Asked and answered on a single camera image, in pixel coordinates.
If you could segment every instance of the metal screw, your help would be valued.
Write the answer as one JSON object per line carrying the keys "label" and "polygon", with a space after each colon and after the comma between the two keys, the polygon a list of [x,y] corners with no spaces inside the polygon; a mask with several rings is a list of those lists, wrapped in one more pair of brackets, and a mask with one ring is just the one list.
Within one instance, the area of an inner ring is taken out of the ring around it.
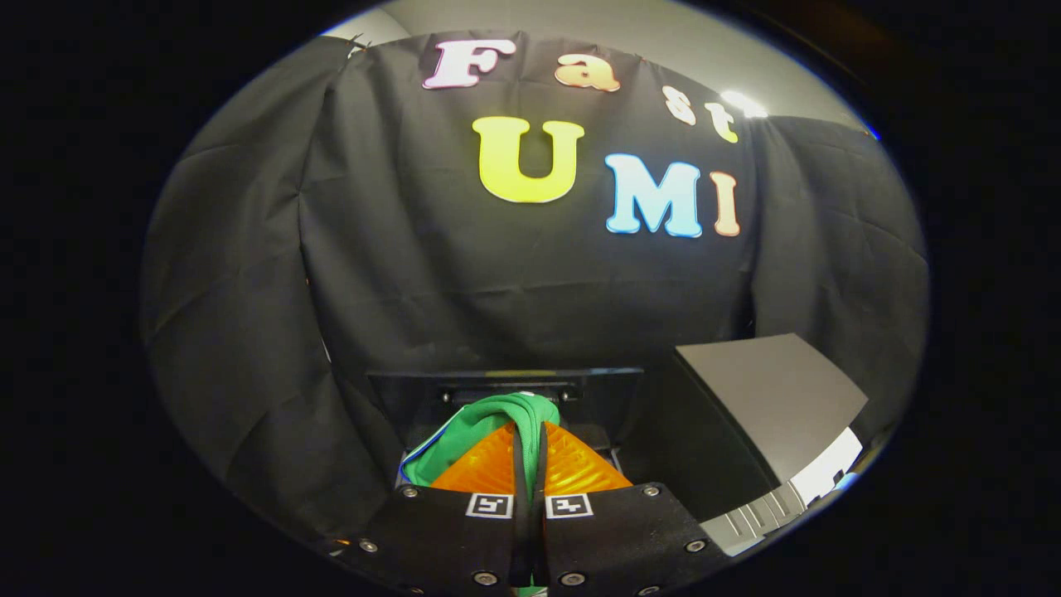
{"label": "metal screw", "polygon": [[482,584],[483,586],[490,586],[491,584],[498,584],[498,577],[490,573],[475,573],[473,577],[475,582]]}
{"label": "metal screw", "polygon": [[560,577],[560,584],[566,586],[578,586],[586,582],[586,577],[578,573],[568,573]]}

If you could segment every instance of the blue letter m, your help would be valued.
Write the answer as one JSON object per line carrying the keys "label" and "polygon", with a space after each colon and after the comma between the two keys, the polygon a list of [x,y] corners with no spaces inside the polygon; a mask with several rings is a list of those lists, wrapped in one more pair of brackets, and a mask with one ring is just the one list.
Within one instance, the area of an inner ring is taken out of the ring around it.
{"label": "blue letter m", "polygon": [[645,162],[636,155],[613,153],[604,162],[615,173],[615,213],[608,217],[609,230],[633,233],[641,229],[641,221],[633,214],[636,201],[654,232],[663,223],[667,207],[671,218],[664,227],[668,234],[696,238],[703,232],[696,221],[696,180],[700,177],[697,166],[676,161],[667,166],[663,181],[656,186]]}

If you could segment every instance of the green towel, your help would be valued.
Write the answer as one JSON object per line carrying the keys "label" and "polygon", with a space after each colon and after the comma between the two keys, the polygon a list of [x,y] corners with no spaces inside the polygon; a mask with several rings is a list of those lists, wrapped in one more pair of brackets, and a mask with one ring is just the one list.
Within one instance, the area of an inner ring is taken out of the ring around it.
{"label": "green towel", "polygon": [[540,594],[544,589],[544,586],[519,586],[516,587],[516,594],[519,597],[530,597],[532,595]]}
{"label": "green towel", "polygon": [[560,424],[560,412],[549,399],[529,392],[490,397],[462,408],[437,433],[420,444],[402,464],[402,474],[414,485],[430,486],[483,438],[516,422],[523,443],[523,473],[527,491],[538,474],[541,424]]}

